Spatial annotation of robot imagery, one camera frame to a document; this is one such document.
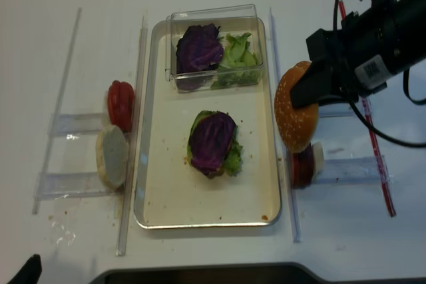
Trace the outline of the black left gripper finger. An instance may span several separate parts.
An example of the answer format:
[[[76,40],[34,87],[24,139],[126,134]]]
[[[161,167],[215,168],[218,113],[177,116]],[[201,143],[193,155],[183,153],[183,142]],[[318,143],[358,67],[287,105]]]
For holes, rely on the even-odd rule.
[[[41,256],[34,254],[28,258],[8,284],[37,284],[42,273]]]

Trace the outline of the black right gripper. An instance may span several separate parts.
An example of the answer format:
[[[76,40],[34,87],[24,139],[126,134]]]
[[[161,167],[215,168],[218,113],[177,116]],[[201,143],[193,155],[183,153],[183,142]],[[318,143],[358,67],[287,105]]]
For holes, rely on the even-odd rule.
[[[386,88],[380,72],[386,71],[383,53],[385,11],[352,12],[337,27],[338,12],[333,13],[333,29],[319,29],[306,39],[310,61],[295,65],[304,71],[290,89],[296,109],[313,104],[358,103],[359,97]]]

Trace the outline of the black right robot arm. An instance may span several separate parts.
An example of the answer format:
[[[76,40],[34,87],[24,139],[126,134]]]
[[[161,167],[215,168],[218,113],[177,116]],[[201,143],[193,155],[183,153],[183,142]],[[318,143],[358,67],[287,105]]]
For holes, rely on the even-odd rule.
[[[371,0],[341,28],[307,38],[311,65],[292,87],[294,108],[358,101],[425,59],[425,0]]]

